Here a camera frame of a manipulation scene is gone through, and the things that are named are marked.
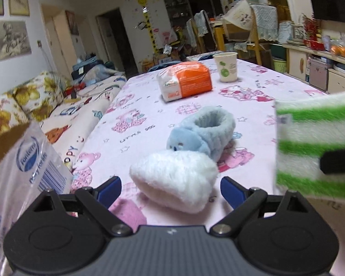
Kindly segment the grey sketch child picture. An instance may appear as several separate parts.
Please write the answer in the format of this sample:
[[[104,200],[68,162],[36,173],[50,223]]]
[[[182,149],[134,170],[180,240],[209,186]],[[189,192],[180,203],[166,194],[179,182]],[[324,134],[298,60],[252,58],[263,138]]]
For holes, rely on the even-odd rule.
[[[0,62],[31,54],[25,21],[0,21]]]

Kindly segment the yellow floral cushion far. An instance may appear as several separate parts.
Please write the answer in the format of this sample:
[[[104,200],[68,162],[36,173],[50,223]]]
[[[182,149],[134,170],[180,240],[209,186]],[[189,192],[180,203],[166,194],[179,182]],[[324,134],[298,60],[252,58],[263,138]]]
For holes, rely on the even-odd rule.
[[[41,122],[64,100],[64,82],[54,72],[44,71],[13,89],[13,97],[27,117]]]

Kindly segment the white paper cup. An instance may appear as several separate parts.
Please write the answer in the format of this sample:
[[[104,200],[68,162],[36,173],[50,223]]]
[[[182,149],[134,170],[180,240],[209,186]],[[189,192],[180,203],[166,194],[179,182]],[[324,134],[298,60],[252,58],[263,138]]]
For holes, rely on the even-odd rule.
[[[222,52],[213,55],[221,82],[231,83],[237,81],[237,56],[238,53],[236,52]]]

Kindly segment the orange tissue pack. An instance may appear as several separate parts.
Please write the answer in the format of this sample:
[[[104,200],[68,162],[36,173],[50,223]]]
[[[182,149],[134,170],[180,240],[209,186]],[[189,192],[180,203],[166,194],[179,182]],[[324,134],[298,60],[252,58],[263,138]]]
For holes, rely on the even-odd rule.
[[[213,89],[209,69],[201,62],[181,62],[161,70],[157,75],[161,95],[172,102]]]

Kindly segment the cream tv cabinet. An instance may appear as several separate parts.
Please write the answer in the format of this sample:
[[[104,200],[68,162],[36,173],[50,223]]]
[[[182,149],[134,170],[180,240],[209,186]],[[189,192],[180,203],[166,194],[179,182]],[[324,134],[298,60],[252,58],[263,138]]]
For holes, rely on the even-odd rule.
[[[326,93],[345,92],[345,57],[284,44],[287,75]]]

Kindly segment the white fluffy sock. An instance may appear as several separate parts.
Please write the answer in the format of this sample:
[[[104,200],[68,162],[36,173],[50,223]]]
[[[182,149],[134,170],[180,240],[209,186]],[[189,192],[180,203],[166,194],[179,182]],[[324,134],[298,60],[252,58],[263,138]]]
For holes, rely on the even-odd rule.
[[[131,165],[129,176],[156,204],[188,214],[201,212],[219,175],[216,162],[197,151],[161,151]]]

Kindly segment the yellow floral cushion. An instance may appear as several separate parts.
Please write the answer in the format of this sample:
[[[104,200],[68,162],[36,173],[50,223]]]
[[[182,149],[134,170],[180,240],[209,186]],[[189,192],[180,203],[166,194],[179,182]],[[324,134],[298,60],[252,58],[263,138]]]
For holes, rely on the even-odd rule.
[[[28,121],[25,112],[10,93],[0,95],[0,136],[11,128]]]
[[[64,100],[64,82],[54,72],[44,71],[13,89],[13,97],[27,117],[41,122]]]

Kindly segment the green waste bin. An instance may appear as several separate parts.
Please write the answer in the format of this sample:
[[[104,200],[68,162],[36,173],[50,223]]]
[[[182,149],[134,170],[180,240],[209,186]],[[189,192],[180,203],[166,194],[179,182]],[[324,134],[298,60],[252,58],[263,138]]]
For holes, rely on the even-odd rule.
[[[287,62],[282,59],[273,59],[274,70],[278,73],[284,74],[287,72]]]

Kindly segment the cardboard box with plastic liner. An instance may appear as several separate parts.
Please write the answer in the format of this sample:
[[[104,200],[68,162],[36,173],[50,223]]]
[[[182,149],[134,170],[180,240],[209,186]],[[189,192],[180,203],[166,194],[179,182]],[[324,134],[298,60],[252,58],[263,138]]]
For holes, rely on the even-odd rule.
[[[11,272],[3,253],[11,226],[42,191],[69,193],[72,178],[38,123],[17,125],[0,135],[0,275]]]

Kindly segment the yellow floral cushion near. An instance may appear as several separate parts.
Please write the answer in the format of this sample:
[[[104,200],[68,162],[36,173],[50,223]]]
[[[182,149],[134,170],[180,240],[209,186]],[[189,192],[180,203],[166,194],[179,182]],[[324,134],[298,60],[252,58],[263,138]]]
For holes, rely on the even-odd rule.
[[[0,95],[0,136],[11,128],[28,121],[25,112],[10,93]]]

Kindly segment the green striped white cloth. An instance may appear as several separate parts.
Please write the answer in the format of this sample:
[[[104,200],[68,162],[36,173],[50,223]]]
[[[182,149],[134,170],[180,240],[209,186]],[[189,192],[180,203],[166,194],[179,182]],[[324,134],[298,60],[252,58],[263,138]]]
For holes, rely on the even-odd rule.
[[[276,184],[345,201],[345,92],[276,101]]]

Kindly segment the sofa with cartoon cover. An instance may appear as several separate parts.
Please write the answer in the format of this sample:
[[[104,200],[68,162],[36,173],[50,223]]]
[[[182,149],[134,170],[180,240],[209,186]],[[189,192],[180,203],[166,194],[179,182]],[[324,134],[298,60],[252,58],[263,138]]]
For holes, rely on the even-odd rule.
[[[87,74],[85,80],[70,86],[64,82],[64,100],[49,118],[35,121],[63,160],[71,169],[87,138],[106,113],[117,94],[126,84],[123,73],[107,69],[105,74]]]

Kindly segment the blue fluffy headband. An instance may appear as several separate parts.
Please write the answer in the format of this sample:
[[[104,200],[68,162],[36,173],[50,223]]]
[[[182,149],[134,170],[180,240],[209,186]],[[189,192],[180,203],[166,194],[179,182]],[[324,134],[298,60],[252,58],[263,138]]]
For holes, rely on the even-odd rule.
[[[173,128],[166,148],[171,151],[197,151],[217,162],[231,141],[235,127],[232,113],[218,106],[205,106]]]

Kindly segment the giraffe height wall sticker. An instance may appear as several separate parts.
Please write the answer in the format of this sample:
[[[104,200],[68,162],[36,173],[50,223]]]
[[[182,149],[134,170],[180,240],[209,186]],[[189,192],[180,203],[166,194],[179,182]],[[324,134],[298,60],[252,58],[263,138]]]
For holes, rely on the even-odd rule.
[[[158,54],[160,50],[158,46],[158,31],[155,31],[155,27],[153,26],[149,2],[148,0],[137,0],[137,3],[141,6],[142,15],[144,17],[144,20],[138,23],[137,28],[139,30],[146,29],[148,31],[148,37],[151,41],[153,54]]]

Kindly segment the wooden dining chair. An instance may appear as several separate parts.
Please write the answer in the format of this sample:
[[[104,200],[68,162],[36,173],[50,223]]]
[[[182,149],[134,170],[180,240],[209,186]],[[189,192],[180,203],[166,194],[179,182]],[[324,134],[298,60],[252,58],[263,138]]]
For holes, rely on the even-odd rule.
[[[279,38],[277,8],[263,3],[239,0],[221,18],[226,39],[243,43],[241,51],[254,51],[258,65],[262,65],[261,51],[265,45]]]

